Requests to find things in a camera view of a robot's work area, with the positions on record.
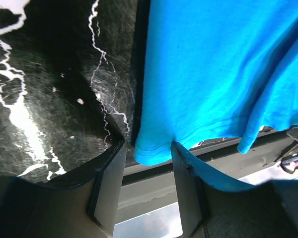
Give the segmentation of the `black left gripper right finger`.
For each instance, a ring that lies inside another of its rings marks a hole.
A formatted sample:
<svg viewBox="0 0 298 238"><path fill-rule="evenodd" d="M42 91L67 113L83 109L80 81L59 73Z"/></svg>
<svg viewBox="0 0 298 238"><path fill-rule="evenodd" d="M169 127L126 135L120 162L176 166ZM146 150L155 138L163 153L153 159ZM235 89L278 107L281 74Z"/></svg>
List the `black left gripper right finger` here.
<svg viewBox="0 0 298 238"><path fill-rule="evenodd" d="M171 144L185 238L298 238L298 180L251 185Z"/></svg>

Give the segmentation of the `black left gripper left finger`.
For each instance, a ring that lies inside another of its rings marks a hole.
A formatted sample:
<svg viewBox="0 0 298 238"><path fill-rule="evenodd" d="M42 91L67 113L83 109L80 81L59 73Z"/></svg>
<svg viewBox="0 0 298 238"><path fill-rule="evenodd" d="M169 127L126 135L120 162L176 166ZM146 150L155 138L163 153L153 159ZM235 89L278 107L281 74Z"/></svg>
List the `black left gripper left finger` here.
<svg viewBox="0 0 298 238"><path fill-rule="evenodd" d="M0 238L112 237L125 159L120 141L46 183L0 176Z"/></svg>

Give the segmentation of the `blue t shirt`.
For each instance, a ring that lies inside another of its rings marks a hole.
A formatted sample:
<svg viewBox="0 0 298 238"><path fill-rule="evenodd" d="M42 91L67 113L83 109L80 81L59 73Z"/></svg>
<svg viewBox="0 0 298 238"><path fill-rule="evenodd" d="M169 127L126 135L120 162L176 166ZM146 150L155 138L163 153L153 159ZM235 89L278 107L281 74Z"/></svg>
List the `blue t shirt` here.
<svg viewBox="0 0 298 238"><path fill-rule="evenodd" d="M135 159L298 125L298 0L153 0Z"/></svg>

